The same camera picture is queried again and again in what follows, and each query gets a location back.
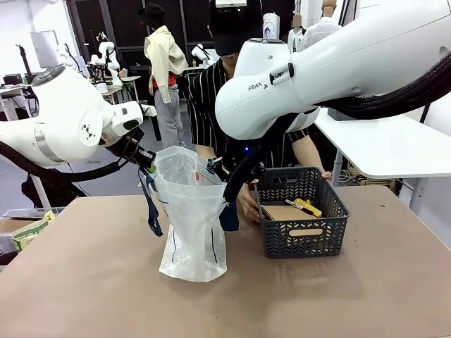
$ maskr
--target striped shirt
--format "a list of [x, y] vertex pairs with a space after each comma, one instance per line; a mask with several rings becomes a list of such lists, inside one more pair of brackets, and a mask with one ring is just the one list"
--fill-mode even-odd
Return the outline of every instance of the striped shirt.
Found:
[[[228, 136], [219, 127], [214, 106], [216, 96], [226, 81], [226, 72], [222, 61], [219, 60], [192, 79], [187, 100], [192, 143], [212, 147], [218, 157], [224, 155]], [[282, 168], [298, 164], [292, 150], [292, 143], [306, 135], [306, 130], [281, 135], [264, 160], [265, 168]]]

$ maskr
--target gray floor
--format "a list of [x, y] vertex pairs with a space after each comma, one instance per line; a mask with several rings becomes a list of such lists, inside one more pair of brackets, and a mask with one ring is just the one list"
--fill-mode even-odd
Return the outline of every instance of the gray floor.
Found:
[[[185, 109], [181, 113], [185, 130], [185, 142], [187, 148], [194, 150], [194, 146], [191, 144], [190, 119], [186, 111], [186, 105], [181, 105], [181, 108]], [[145, 136], [140, 143], [141, 146], [155, 152], [162, 150], [163, 145], [161, 141], [155, 140], [152, 123], [144, 122], [141, 128], [145, 132]], [[80, 172], [98, 168], [113, 161], [117, 161], [117, 157], [111, 155], [104, 148], [98, 148], [94, 156], [88, 161], [75, 162], [71, 165], [75, 172]], [[66, 164], [55, 168], [60, 171], [70, 172]], [[26, 172], [0, 157], [0, 216], [11, 209], [33, 208], [31, 200], [25, 197], [20, 190], [20, 185], [26, 179]], [[137, 166], [133, 164], [127, 164], [121, 171], [112, 175], [80, 183], [81, 187], [92, 196], [142, 194], [142, 188], [138, 187], [138, 184]]]

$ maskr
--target white table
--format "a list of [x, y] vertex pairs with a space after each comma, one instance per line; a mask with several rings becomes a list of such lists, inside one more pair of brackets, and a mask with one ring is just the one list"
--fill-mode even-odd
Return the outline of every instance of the white table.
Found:
[[188, 80], [188, 82], [190, 81], [190, 76], [191, 75], [197, 75], [199, 73], [201, 73], [202, 71], [204, 71], [206, 68], [201, 67], [201, 66], [196, 66], [196, 67], [186, 67], [185, 68], [185, 74], [186, 74], [186, 78]]
[[[23, 89], [25, 89], [27, 87], [30, 87], [30, 85], [25, 85], [25, 84], [23, 85], [22, 84], [22, 85], [14, 86], [14, 87], [11, 87], [11, 88], [1, 88], [0, 89], [0, 107], [3, 110], [3, 112], [5, 113], [6, 119], [8, 121], [10, 121], [11, 118], [6, 112], [6, 107], [4, 106], [2, 95], [22, 96], [22, 97], [24, 97], [24, 101], [25, 101], [25, 96], [23, 94]], [[25, 110], [27, 111], [28, 116], [31, 118], [32, 115], [31, 115], [30, 109], [28, 108], [27, 104], [25, 104]]]
[[137, 92], [137, 90], [136, 90], [136, 84], [135, 84], [135, 81], [138, 80], [138, 79], [140, 79], [140, 78], [141, 78], [140, 76], [127, 76], [127, 77], [121, 77], [122, 81], [133, 83], [133, 89], [135, 90], [136, 101], [138, 101], [138, 102], [139, 102], [140, 100], [138, 99], [138, 92]]
[[116, 100], [114, 99], [114, 94], [117, 92], [120, 92], [122, 90], [122, 87], [119, 86], [108, 86], [108, 91], [106, 93], [101, 93], [102, 96], [109, 96], [110, 100], [111, 100], [111, 104], [116, 104]]
[[374, 179], [416, 178], [409, 207], [418, 212], [429, 177], [451, 176], [451, 137], [403, 115], [368, 121], [335, 121], [322, 108], [315, 123], [337, 147], [333, 185], [342, 157]]

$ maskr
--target cardboard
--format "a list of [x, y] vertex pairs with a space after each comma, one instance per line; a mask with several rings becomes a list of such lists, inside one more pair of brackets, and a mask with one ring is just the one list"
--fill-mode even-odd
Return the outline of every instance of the cardboard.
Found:
[[242, 223], [209, 283], [159, 272], [160, 205], [156, 237], [143, 196], [76, 199], [0, 273], [0, 337], [451, 335], [448, 248], [388, 189], [337, 192], [351, 213], [339, 256], [267, 259]]
[[316, 217], [301, 211], [294, 206], [261, 206], [274, 220], [315, 220]]
[[7, 232], [15, 232], [26, 225], [29, 225], [31, 220], [0, 220], [0, 234]]

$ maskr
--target clear plastic bag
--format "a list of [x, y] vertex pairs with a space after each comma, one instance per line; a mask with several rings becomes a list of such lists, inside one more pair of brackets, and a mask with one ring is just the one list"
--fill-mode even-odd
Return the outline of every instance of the clear plastic bag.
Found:
[[208, 160], [179, 146], [158, 152], [154, 163], [154, 193], [171, 222], [160, 272], [192, 282], [218, 278], [227, 270], [219, 221], [226, 184], [206, 169]]

